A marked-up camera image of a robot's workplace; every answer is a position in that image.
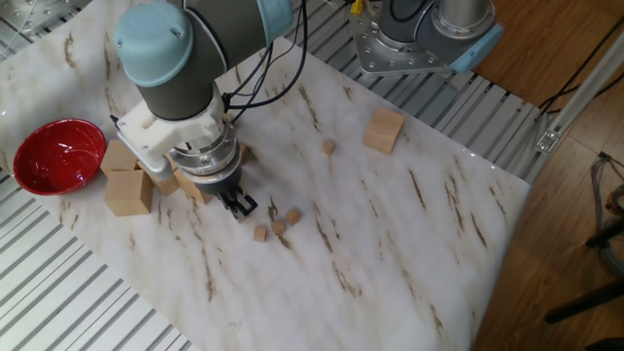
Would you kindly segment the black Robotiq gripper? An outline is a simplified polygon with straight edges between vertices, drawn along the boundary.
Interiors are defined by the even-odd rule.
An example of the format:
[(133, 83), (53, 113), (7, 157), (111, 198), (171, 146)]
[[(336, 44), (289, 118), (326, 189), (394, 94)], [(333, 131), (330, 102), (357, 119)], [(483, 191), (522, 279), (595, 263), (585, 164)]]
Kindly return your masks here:
[(218, 194), (217, 198), (224, 208), (239, 219), (249, 216), (257, 208), (257, 202), (249, 194), (237, 192), (232, 196), (228, 193), (240, 187), (242, 173), (241, 165), (228, 167), (214, 175), (200, 176), (194, 183), (202, 192)]

